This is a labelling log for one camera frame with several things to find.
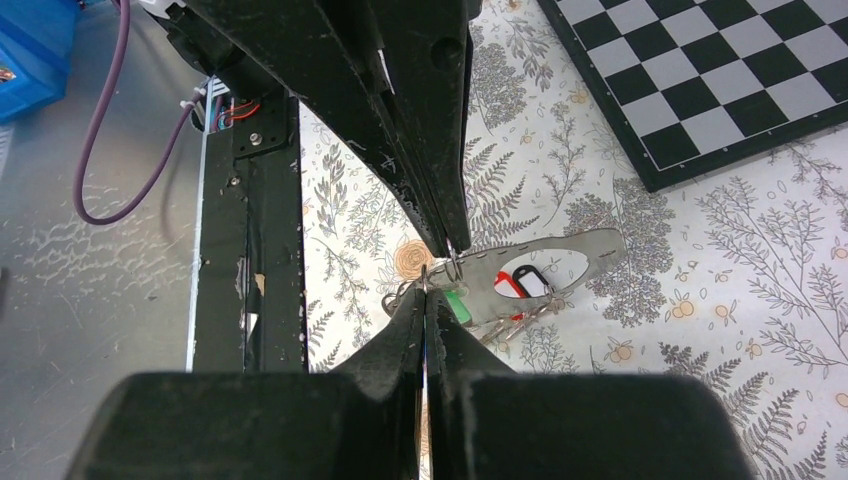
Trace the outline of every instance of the metal plate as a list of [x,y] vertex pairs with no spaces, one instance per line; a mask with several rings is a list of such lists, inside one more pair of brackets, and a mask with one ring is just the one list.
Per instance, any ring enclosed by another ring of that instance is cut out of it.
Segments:
[[288,123],[288,94],[279,90],[257,102],[257,115],[236,120],[233,125],[233,156],[237,159],[262,155],[289,143],[285,129],[279,128]]
[[618,230],[589,230],[569,237],[542,238],[461,257],[457,260],[462,272],[462,279],[458,282],[454,281],[454,266],[449,260],[432,271],[428,277],[428,285],[449,291],[467,289],[462,303],[471,312],[471,319],[478,325],[528,312],[547,305],[551,297],[504,297],[495,291],[494,281],[505,264],[538,250],[572,250],[585,255],[589,262],[589,267],[583,275],[571,285],[554,293],[553,299],[563,298],[586,281],[612,271],[627,255],[624,237]]

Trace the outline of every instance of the keychain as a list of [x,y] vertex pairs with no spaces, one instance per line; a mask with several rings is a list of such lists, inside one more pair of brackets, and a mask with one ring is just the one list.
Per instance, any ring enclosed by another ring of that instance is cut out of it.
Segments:
[[[523,293],[530,296],[508,297],[498,293],[493,282],[498,278],[501,268],[518,257],[538,250],[578,252],[585,255],[589,265],[583,275],[571,285],[556,291],[550,285],[545,286],[547,282],[538,270],[525,265],[516,270],[516,277],[521,282],[515,283],[518,284],[519,290],[524,288]],[[611,272],[627,252],[621,233],[613,228],[603,228],[568,237],[548,237],[518,245],[491,248],[461,257],[457,257],[453,251],[451,254],[451,258],[428,272],[424,278],[401,284],[396,293],[386,295],[382,302],[383,310],[391,316],[403,292],[413,283],[423,282],[428,288],[437,288],[446,293],[458,294],[464,291],[462,304],[475,325],[497,322],[483,337],[482,341],[486,343],[509,329],[513,330],[510,332],[511,338],[540,315],[559,311],[565,304],[566,294],[588,280]],[[513,321],[512,317],[516,316],[522,317]]]

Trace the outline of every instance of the green tag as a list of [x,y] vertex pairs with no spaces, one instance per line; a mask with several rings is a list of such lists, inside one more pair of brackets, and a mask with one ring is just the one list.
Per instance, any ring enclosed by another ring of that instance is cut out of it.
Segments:
[[448,304],[450,304],[451,310],[453,310],[453,314],[456,316],[460,325],[471,321],[471,313],[468,312],[468,309],[465,308],[465,305],[462,304],[462,300],[459,299],[456,293],[445,292],[445,297],[448,299]]

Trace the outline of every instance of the chessboard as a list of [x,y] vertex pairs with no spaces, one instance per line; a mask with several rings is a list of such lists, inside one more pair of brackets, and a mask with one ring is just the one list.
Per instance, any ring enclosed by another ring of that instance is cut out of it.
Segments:
[[848,121],[848,0],[539,0],[649,191]]

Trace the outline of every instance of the black metal frame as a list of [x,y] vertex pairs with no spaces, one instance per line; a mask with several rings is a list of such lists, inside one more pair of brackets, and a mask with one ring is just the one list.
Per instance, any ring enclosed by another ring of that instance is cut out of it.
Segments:
[[195,372],[308,370],[298,104],[254,101],[207,137]]

